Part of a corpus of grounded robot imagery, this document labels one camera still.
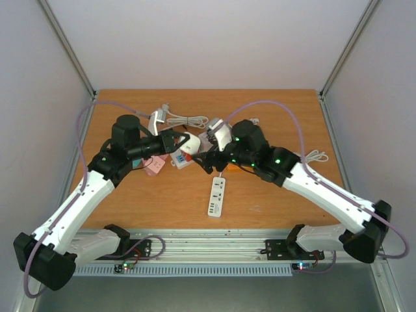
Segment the small white adapter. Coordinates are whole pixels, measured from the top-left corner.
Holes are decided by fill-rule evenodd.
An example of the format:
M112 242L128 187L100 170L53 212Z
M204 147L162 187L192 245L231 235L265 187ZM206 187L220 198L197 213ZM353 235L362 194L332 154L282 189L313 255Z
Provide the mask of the small white adapter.
M194 155L199 152L200 148L200 139L198 136L193 135L192 133L185 132L189 134L190 140L188 141L188 154Z

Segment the long white multicolour power strip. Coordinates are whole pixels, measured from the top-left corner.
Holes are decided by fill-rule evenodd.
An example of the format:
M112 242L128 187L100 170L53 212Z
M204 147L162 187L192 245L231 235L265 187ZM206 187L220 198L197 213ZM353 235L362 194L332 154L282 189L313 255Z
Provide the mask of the long white multicolour power strip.
M170 154L171 165L175 166L178 170L185 168L194 163L194 161L187 162L183 157L183 152L175 151Z

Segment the pink cube adapter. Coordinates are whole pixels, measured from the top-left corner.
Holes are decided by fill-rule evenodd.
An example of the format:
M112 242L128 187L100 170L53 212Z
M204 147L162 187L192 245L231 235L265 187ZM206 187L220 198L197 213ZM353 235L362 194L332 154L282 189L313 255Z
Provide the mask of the pink cube adapter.
M151 162L148 165L144 164L143 169L148 176L154 177L161 171L165 163L166 162Z

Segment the white cube adapter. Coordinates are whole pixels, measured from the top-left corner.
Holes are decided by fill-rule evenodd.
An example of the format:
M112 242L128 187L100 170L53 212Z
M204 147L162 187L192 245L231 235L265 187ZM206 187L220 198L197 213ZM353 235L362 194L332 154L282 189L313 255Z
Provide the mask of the white cube adapter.
M209 141L209 137L206 132L199 134L198 138L200 139L200 152L205 152L212 148L213 144Z

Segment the pink triangular power strip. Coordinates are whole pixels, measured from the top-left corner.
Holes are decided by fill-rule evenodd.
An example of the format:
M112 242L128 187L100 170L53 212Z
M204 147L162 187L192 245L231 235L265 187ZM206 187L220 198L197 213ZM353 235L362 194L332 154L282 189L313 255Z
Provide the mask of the pink triangular power strip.
M159 156L151 156L149 159L146 159L144 161L144 164L148 165L148 164L154 163L154 162L164 162L165 163L169 156L170 156L169 154L159 155Z

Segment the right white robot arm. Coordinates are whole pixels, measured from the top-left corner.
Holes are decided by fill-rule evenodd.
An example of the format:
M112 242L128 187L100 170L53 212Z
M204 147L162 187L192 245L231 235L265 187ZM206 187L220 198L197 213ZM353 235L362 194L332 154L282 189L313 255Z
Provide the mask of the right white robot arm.
M223 126L211 142L210 149L192 155L208 174L229 164L250 167L263 181L303 196L338 220L334 226L296 225L285 240L290 259L342 250L362 263L374 262L388 232L388 203L372 203L332 183L297 154L271 146L261 128L249 120Z

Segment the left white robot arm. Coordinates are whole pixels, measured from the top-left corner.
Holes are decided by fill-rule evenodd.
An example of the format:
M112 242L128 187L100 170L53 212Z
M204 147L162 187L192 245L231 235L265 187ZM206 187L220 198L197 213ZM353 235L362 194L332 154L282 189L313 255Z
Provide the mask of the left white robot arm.
M133 171L138 159L177 151L190 140L188 133L171 129L154 135L138 117L125 114L112 125L111 137L89 164L78 186L55 213L30 235L20 233L13 242L23 288L29 298L31 278L53 291L61 289L75 269L101 257L123 259L131 251L129 234L111 225L97 234L72 243L74 236L94 209Z

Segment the orange power strip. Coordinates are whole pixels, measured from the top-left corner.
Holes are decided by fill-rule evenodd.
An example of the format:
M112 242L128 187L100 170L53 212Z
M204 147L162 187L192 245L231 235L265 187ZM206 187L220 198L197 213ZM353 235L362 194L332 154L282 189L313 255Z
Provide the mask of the orange power strip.
M228 164L227 170L230 172L243 172L244 168L237 166L236 164Z

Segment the white power strip with USB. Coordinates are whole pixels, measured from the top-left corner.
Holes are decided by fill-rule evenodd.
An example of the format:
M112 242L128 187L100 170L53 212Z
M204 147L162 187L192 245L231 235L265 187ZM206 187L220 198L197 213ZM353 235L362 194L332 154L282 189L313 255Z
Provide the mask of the white power strip with USB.
M209 198L207 215L220 218L224 202L226 180L223 177L214 177Z

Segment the teal power strip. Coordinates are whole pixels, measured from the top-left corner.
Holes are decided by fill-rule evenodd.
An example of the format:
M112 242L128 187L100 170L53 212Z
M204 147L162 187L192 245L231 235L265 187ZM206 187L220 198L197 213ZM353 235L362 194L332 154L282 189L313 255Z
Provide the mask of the teal power strip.
M142 160L141 159L136 159L133 161L133 168L137 168L140 166Z

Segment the right small circuit board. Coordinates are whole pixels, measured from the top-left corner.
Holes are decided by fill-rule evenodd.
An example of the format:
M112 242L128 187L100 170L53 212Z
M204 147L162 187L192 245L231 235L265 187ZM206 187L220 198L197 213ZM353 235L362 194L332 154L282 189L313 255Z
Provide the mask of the right small circuit board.
M313 263L299 262L299 263L293 263L292 264L292 269L294 271L311 270L313 268L314 268Z

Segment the small circuit board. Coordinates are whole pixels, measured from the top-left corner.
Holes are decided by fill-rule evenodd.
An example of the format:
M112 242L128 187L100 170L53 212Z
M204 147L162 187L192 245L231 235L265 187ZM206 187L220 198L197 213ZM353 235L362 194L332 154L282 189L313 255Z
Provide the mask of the small circuit board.
M132 271L135 268L133 263L123 263L119 265L114 265L113 272L115 274L124 274L126 272Z
M299 262L299 263L293 263L292 264L292 269L294 271L311 270L313 268L314 268L313 263Z

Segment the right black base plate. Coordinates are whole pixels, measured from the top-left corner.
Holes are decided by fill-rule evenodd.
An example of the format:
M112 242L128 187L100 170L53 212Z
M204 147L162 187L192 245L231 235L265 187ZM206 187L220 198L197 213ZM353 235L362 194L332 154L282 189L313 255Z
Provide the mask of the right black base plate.
M315 250L313 252L307 252L296 243L290 243L287 245L284 239L268 239L265 241L265 247L259 252L262 255L266 255L269 261L274 260L291 260L291 261L314 261L324 260L324 252Z

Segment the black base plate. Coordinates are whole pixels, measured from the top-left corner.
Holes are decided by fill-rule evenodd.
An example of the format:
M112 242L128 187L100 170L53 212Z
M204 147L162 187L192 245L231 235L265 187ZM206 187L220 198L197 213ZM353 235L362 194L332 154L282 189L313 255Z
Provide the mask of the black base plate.
M137 255L149 257L151 252L151 240L129 239L122 241L118 249L110 254L99 257L97 260L125 260L136 258Z
M313 252L307 252L296 243L290 243L287 245L284 239L268 239L265 241L265 247L259 252L262 255L266 255L269 261L274 260L291 260L291 261L314 261L324 260L324 252L315 250Z

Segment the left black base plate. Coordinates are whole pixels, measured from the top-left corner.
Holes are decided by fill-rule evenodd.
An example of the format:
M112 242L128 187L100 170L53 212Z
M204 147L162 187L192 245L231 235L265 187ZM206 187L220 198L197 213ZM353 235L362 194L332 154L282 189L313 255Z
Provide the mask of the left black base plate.
M110 254L99 257L97 260L125 260L136 258L137 255L149 257L151 252L151 240L129 239L122 241L118 249Z

